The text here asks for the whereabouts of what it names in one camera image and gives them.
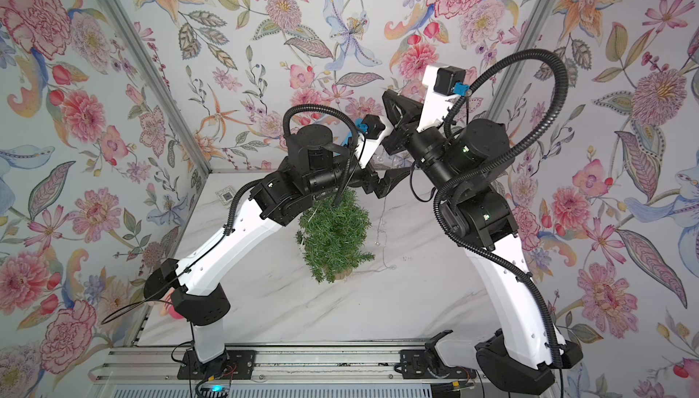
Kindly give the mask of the clear string light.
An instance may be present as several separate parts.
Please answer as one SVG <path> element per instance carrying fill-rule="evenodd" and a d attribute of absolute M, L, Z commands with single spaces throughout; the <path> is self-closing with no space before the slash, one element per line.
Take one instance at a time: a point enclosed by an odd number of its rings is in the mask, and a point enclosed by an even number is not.
<path fill-rule="evenodd" d="M 409 245 L 410 224 L 408 212 L 415 206 L 408 190 L 408 182 L 403 181 L 387 197 L 374 201 L 371 194 L 365 196 L 360 190 L 358 204 L 369 212 L 371 228 L 367 232 L 365 248 L 375 255 L 375 259 L 355 269 L 350 277 L 341 281 L 356 280 L 364 276 L 384 274 L 407 274 L 420 264 L 415 250 Z"/>

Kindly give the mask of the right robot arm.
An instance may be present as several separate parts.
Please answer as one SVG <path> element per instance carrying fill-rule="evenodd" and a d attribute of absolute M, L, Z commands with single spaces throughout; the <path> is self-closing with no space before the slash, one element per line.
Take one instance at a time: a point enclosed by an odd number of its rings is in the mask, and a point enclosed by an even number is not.
<path fill-rule="evenodd" d="M 518 143 L 501 123 L 473 119 L 460 132 L 451 124 L 491 77 L 521 61 L 540 61 L 553 73 L 544 117 Z M 486 287 L 500 327 L 475 347 L 484 376 L 506 393 L 539 395 L 582 360 L 579 345 L 565 340 L 524 260 L 524 231 L 494 180 L 555 123 L 566 101 L 568 72 L 554 52 L 528 49 L 495 63 L 473 83 L 447 66 L 428 79 L 423 102 L 387 91 L 382 97 L 392 132 L 387 152 L 407 152 L 436 192 L 433 213 L 444 234 L 466 253 Z"/>

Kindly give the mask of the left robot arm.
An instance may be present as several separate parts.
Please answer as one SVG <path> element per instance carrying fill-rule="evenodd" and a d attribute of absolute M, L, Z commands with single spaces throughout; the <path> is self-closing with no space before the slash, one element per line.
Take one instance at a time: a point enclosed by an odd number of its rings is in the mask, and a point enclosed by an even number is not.
<path fill-rule="evenodd" d="M 319 104 L 301 104 L 281 120 L 288 154 L 278 170 L 238 189 L 227 221 L 185 258 L 165 260 L 147 278 L 145 302 L 170 298 L 191 325 L 193 350 L 201 365 L 223 363 L 223 319 L 230 303 L 223 277 L 271 234 L 329 195 L 339 206 L 345 190 L 360 187 L 382 198 L 406 176 L 371 168 L 371 158 L 400 120 L 396 112 L 368 114 L 359 122 Z"/>

